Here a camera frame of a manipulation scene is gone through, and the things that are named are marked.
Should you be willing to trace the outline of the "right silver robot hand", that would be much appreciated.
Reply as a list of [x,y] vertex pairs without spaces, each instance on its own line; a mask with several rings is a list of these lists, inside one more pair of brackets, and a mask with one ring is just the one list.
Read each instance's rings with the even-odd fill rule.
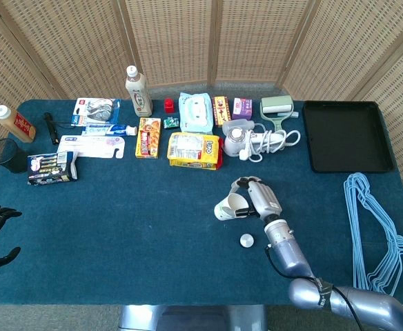
[[257,215],[266,225],[279,219],[282,207],[273,190],[260,178],[240,177],[231,184],[229,193],[235,193],[240,188],[247,190],[251,203],[248,203],[247,207],[236,209],[236,218]]

